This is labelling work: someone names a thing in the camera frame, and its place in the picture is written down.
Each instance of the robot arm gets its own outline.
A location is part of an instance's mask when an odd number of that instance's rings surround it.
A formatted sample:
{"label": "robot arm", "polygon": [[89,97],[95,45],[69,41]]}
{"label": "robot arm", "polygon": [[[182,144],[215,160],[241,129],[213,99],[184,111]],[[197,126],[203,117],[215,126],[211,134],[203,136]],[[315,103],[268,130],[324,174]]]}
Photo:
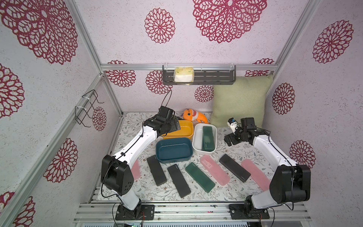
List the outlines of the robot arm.
{"label": "robot arm", "polygon": [[275,171],[268,191],[246,198],[246,216],[256,217],[259,210],[281,203],[309,200],[310,169],[306,165],[299,165],[286,155],[266,130],[255,126],[253,118],[241,119],[241,126],[233,118],[227,124],[233,131],[224,137],[228,146],[249,142],[264,155]]}
{"label": "robot arm", "polygon": [[158,114],[143,122],[141,130],[122,150],[102,160],[101,182],[121,200],[130,219],[139,217],[141,209],[141,200],[131,188],[134,183],[131,168],[152,141],[180,130],[178,119],[172,109],[161,106]]}

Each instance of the table surface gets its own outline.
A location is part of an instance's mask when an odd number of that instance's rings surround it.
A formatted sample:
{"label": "table surface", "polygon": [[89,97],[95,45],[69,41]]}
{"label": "table surface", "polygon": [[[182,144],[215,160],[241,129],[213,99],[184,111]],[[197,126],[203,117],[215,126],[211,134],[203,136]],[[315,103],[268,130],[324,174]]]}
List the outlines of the table surface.
{"label": "table surface", "polygon": [[[118,141],[114,150],[114,153],[121,150],[125,145],[127,145],[132,138],[141,129],[141,124],[144,120],[154,116],[156,113],[127,113],[124,119],[122,130],[119,134]],[[210,119],[211,113],[205,114],[208,119]],[[240,144],[228,147],[223,141],[224,135],[231,133],[229,127],[217,128],[217,148],[216,151],[210,156],[212,159],[222,167],[222,169],[230,176],[230,181],[227,185],[221,186],[211,174],[204,168],[200,163],[200,158],[202,154],[194,153],[192,158],[188,161],[161,164],[164,170],[167,182],[156,186],[150,168],[147,164],[146,159],[152,155],[155,155],[155,146],[162,137],[157,138],[152,142],[145,151],[139,156],[140,172],[141,177],[134,181],[132,188],[134,189],[136,195],[144,202],[148,201],[243,201],[246,196],[254,195],[260,193],[262,190],[258,185],[251,179],[251,177],[243,183],[236,176],[234,176],[229,170],[227,170],[222,164],[219,163],[219,159],[227,154],[233,158],[237,163],[241,163],[244,159],[251,159],[257,167],[262,170],[262,172],[269,178],[272,179],[273,170],[265,159],[265,157],[252,145],[247,142],[242,142]],[[206,193],[193,178],[185,171],[185,167],[191,162],[194,162],[210,179],[215,182],[215,187],[209,193]],[[189,185],[191,193],[185,196],[183,199],[180,198],[171,177],[167,171],[167,167],[177,164],[180,171],[182,172],[186,182]],[[112,192],[103,187],[103,195],[111,195]],[[117,200],[116,196],[109,198],[104,198],[101,195],[101,191],[98,193],[97,200]]]}

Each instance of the tissue box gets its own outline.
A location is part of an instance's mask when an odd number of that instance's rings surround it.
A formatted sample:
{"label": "tissue box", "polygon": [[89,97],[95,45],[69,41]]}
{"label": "tissue box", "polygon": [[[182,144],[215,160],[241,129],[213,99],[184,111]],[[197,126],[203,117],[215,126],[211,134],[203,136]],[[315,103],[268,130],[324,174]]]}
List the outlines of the tissue box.
{"label": "tissue box", "polygon": [[194,81],[194,70],[193,68],[176,68],[174,71],[175,82],[193,82]]}

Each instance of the blue plastic container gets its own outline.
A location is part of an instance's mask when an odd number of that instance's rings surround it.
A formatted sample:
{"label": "blue plastic container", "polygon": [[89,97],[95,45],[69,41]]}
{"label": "blue plastic container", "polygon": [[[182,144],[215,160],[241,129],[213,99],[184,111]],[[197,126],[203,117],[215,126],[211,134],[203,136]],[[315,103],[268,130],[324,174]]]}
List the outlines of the blue plastic container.
{"label": "blue plastic container", "polygon": [[188,138],[164,139],[156,144],[156,159],[163,164],[188,161],[192,155],[192,142]]}

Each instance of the cushion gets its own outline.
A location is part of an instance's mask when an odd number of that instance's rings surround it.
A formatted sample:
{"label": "cushion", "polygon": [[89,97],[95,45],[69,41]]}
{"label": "cushion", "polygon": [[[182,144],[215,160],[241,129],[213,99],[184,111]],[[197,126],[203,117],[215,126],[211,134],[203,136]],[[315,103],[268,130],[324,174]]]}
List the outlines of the cushion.
{"label": "cushion", "polygon": [[272,84],[272,76],[237,77],[233,85],[215,85],[211,124],[228,127],[234,118],[253,117],[257,127],[262,127],[266,94]]}

